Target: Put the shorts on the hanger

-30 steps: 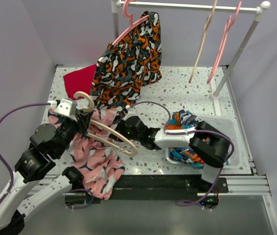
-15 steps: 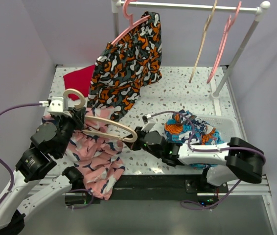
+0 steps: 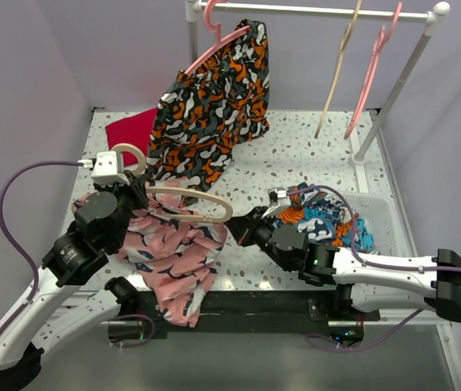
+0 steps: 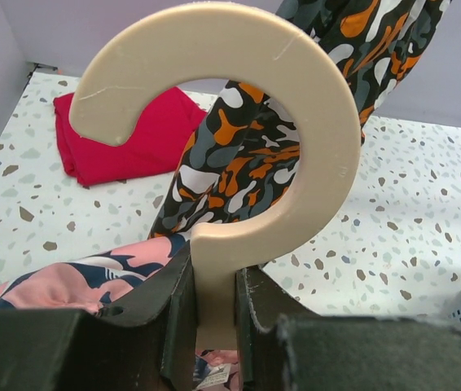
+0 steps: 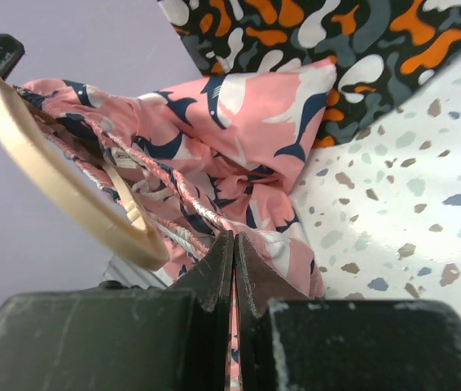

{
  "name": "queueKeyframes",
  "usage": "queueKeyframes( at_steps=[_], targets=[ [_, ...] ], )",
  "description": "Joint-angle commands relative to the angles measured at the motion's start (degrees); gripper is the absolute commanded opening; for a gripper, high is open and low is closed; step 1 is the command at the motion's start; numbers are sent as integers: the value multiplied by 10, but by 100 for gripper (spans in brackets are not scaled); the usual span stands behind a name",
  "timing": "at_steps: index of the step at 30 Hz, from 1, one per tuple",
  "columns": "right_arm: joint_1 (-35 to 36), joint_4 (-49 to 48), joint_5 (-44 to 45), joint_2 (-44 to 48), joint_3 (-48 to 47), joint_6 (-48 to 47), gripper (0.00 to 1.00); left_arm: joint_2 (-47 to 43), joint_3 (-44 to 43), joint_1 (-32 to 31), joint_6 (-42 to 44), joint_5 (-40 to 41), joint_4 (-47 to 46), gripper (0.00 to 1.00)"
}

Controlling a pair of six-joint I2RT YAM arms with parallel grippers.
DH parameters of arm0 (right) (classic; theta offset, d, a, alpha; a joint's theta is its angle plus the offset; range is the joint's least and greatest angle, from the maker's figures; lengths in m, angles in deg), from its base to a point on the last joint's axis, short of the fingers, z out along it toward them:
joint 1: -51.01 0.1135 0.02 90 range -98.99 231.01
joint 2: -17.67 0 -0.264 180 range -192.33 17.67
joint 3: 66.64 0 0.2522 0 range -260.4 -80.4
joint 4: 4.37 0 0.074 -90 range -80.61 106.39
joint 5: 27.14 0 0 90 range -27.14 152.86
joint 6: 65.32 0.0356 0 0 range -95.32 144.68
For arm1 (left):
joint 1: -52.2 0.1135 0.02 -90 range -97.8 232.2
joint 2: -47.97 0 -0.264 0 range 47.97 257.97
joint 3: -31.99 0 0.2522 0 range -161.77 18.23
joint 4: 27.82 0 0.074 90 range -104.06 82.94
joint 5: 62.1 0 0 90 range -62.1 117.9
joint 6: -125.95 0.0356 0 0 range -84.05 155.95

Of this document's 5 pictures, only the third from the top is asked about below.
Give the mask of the pink navy patterned shorts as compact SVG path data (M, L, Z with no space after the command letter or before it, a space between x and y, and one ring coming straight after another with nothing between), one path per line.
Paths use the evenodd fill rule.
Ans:
M134 266L156 295L163 318L194 327L205 295L217 277L215 263L226 244L221 223L184 222L170 214L190 214L180 195L149 196L149 208L134 212L118 253L108 257Z

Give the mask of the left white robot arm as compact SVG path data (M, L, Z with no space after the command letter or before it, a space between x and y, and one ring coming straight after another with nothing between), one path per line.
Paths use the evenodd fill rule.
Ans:
M145 177L124 175L126 183L97 186L86 197L42 259L26 293L0 320L0 390L26 387L60 345L97 324L137 314L138 290L119 276L110 278L84 305L52 318L121 249L135 211L148 206Z

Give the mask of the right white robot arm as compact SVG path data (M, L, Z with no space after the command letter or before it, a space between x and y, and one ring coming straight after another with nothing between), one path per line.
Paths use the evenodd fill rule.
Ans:
M307 284L336 289L332 309L343 320L384 309L428 310L461 323L461 256L440 248L434 257L358 254L350 248L312 244L294 226L274 227L265 208L226 222L240 247L257 246L279 268Z

